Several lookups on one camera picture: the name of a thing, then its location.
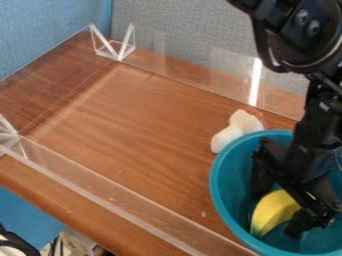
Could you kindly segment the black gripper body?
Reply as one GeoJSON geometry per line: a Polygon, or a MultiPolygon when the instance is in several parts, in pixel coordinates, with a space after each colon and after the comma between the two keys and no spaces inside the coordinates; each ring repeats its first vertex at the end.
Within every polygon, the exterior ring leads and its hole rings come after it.
{"type": "Polygon", "coordinates": [[[263,136],[254,157],[274,160],[276,184],[302,207],[327,207],[342,212],[342,196],[330,181],[335,154],[342,149],[342,138],[334,135],[294,134],[287,146],[263,136]]]}

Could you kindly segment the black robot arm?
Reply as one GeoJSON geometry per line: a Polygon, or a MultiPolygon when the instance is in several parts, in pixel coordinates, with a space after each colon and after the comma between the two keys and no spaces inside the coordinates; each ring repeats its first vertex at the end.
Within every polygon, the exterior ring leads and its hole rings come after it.
{"type": "Polygon", "coordinates": [[[280,185],[299,204],[286,234],[330,226],[342,196],[329,180],[342,150],[342,0],[226,0],[248,15],[258,56],[309,80],[304,114],[287,147],[264,137],[254,153],[252,194],[280,185]]]}

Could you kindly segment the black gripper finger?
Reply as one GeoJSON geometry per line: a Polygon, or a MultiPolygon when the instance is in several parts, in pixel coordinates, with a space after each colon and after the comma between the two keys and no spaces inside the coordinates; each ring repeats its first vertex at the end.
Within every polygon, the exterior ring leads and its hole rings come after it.
{"type": "Polygon", "coordinates": [[[254,157],[254,165],[250,180],[251,199],[260,199],[276,184],[275,171],[279,167],[274,160],[254,157]]]}
{"type": "Polygon", "coordinates": [[[334,222],[334,211],[327,207],[302,207],[294,214],[284,234],[299,239],[302,234],[314,227],[326,228],[334,222]]]}

